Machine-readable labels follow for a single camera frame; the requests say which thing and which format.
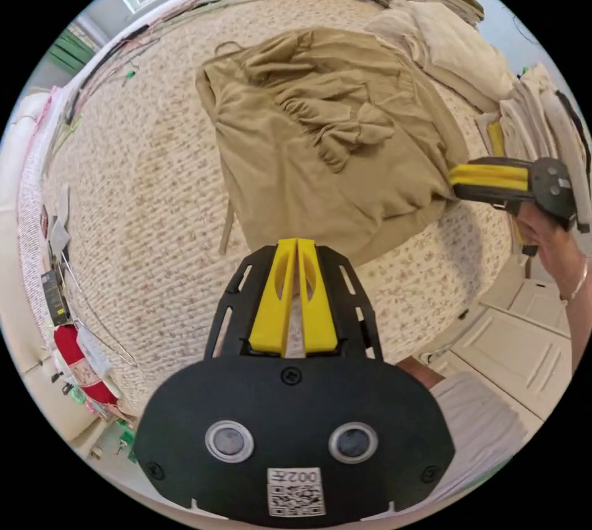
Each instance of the bed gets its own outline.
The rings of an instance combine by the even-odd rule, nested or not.
[[[382,7],[368,0],[262,0],[213,10],[165,33],[84,103],[82,119],[39,184],[45,150],[73,85],[54,102],[25,161],[18,201],[23,278],[38,323],[40,204],[70,186],[70,264],[83,294],[76,306],[105,348],[122,408],[142,412],[156,387],[201,359],[224,286],[249,253],[234,224],[219,252],[227,196],[213,126],[195,91],[197,67],[222,42],[256,44],[281,30],[324,25],[361,30]],[[478,111],[435,83],[466,136],[472,158],[487,154]],[[462,203],[380,259],[358,268],[376,310],[385,359],[396,362],[449,326],[496,279],[511,254],[507,216]],[[289,353],[298,351],[298,323]]]

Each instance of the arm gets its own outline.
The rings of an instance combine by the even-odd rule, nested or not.
[[[570,298],[582,280],[584,262],[587,261],[581,253],[579,270],[574,270],[571,276],[561,277],[556,280],[559,293],[562,298]],[[575,297],[567,303],[565,313],[569,324],[569,333],[572,341],[572,371],[578,367],[586,345],[592,333],[592,267],[588,268],[588,277],[581,285]]]
[[[516,223],[524,240],[538,245],[543,267],[555,280],[561,298],[569,300],[565,311],[572,342],[572,371],[575,371],[592,332],[592,273],[572,297],[582,281],[587,258],[570,232],[529,203],[522,204]]]

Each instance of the printed label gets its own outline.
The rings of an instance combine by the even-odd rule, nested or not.
[[[86,358],[78,360],[75,364],[70,364],[70,371],[80,388],[93,386],[101,382],[101,379],[91,368]]]
[[[320,468],[268,468],[269,515],[281,518],[324,516]]]

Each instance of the human hand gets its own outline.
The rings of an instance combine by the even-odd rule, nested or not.
[[[541,263],[555,280],[561,297],[569,298],[582,277],[586,260],[572,233],[532,203],[521,204],[516,225],[526,244],[538,246]]]

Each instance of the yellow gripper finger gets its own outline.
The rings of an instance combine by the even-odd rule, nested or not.
[[[277,244],[249,336],[255,351],[286,355],[297,247],[296,238],[280,240]]]
[[[458,165],[450,171],[450,184],[528,191],[528,169],[500,165]]]
[[[331,353],[337,333],[314,240],[298,239],[298,276],[305,353]]]

